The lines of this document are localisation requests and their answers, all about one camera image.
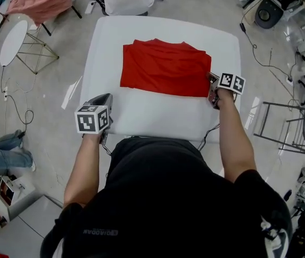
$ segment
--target folded red shirt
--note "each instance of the folded red shirt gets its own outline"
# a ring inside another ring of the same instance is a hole
[[[189,44],[158,39],[124,45],[121,87],[190,97],[207,97],[211,57]]]

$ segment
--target chair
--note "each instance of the chair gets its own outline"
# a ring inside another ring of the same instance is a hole
[[[44,22],[69,8],[72,8],[77,16],[82,18],[72,5],[72,0],[10,0],[6,14],[23,13],[29,16],[36,26],[41,24],[51,36]]]

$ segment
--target white round table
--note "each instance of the white round table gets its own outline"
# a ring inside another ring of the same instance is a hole
[[[11,29],[6,39],[4,40],[1,48],[1,66],[8,66],[14,60],[21,46],[24,43],[27,29],[28,22],[26,20],[20,21]]]
[[[19,23],[17,23],[11,29],[11,31],[7,35],[6,39],[4,40],[2,48],[1,48],[1,52],[0,52],[0,64],[1,64],[1,66],[6,67],[6,66],[8,66],[14,60],[15,57],[17,57],[28,69],[30,69],[30,71],[32,73],[37,74],[43,68],[45,68],[46,66],[50,65],[52,62],[56,61],[60,57],[46,43],[44,43],[43,41],[41,41],[37,37],[34,37],[30,33],[28,33],[27,29],[28,29],[28,22],[25,21],[25,20],[20,21]],[[34,42],[33,43],[24,43],[24,40],[25,40],[26,36],[28,36],[31,39],[33,39]],[[41,45],[42,48],[41,48],[40,54],[20,52],[20,48],[24,44],[28,44],[28,45],[38,44],[38,45]],[[42,49],[43,48],[48,50],[52,55],[42,54]],[[20,58],[20,56],[18,54],[37,55],[39,58],[38,58],[35,70],[31,69],[25,63],[25,61]],[[48,63],[45,66],[43,66],[40,69],[38,69],[40,58],[42,56],[46,56],[46,57],[52,58],[53,60],[50,63]]]

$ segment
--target electrical outlet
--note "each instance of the electrical outlet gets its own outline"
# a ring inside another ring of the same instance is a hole
[[[3,89],[3,94],[4,94],[4,101],[7,101],[7,95],[8,95],[8,87],[7,86]]]
[[[286,78],[286,82],[287,82],[287,84],[289,84],[289,85],[291,85],[292,87],[293,87],[293,80],[291,79],[289,79],[288,77]]]

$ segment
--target black speaker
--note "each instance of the black speaker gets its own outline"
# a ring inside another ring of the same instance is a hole
[[[255,22],[261,28],[272,28],[283,14],[284,11],[272,0],[262,0],[255,14]]]
[[[255,14],[255,22],[261,28],[272,28],[281,19],[284,11],[300,4],[302,0],[262,0]]]

